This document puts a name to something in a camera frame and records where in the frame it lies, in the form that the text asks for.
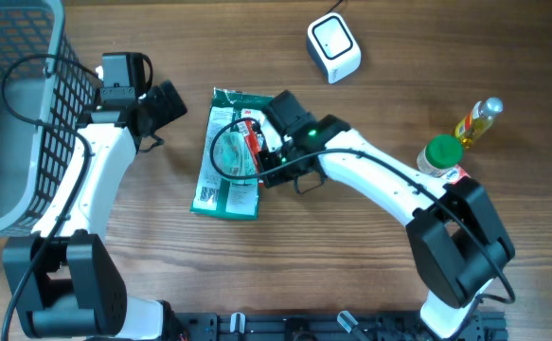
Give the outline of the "green lid jar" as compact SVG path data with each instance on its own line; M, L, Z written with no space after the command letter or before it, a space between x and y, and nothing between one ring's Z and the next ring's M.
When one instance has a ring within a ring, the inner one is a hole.
M418 170L440 177L461 161L463 152L463 146L454 136L437 135L418 154Z

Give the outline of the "yellow liquid bottle grey cap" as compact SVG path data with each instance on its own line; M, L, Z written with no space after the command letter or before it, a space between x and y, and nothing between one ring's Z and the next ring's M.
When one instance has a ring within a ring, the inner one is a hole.
M469 149L492 126L503 109L503 102L499 98L492 97L476 102L454 128L454 137L464 149Z

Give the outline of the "green 3M sponge package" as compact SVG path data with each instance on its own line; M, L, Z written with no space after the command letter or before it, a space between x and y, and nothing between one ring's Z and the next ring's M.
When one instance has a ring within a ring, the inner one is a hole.
M258 216L258 179L234 180L222 177L220 138L227 132L239 132L245 120L253 123L261 150L267 147L261 125L265 116L261 112L271 98L269 96L243 93L216 88L213 91L211 108L206 125L205 147L195 195L190 210L221 219L255 220Z

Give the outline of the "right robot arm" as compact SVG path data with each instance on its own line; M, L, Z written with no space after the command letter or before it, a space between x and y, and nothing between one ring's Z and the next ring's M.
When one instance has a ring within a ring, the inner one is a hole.
M347 185L405 229L418 274L429 290L419 317L433 336L452 339L469 324L515 248L486 190L474 179L449 183L412 169L372 146L333 115L316 119L289 92L261 112L277 147L258 153L261 180L277 186L316 171Z

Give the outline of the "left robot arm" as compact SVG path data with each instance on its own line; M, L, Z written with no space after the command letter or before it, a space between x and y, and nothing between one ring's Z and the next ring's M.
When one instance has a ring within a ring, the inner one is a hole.
M1 339L12 319L29 338L181 340L186 329L164 300L130 296L105 245L106 226L127 168L143 138L163 145L157 130L187 112L170 81L153 82L151 59L138 52L106 53L102 85L64 132L75 151L50 209L29 235L10 237L2 262L11 291Z

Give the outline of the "pink tissue pack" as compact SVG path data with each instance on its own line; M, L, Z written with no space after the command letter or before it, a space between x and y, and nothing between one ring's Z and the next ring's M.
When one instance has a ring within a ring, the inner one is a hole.
M453 168L445 172L441 179L447 181L448 183L455 184L464 177L469 177L468 173L459 165L455 165Z

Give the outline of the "red white tube packet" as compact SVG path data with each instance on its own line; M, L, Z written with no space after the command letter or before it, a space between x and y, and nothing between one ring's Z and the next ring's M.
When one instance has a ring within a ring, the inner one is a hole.
M251 155L251 160L254 163L255 170L256 172L259 172L260 167L258 165L257 153L261 151L261 145L258 141L257 134L253 130L253 123L249 120L245 120L240 124L240 131L242 132L245 144Z

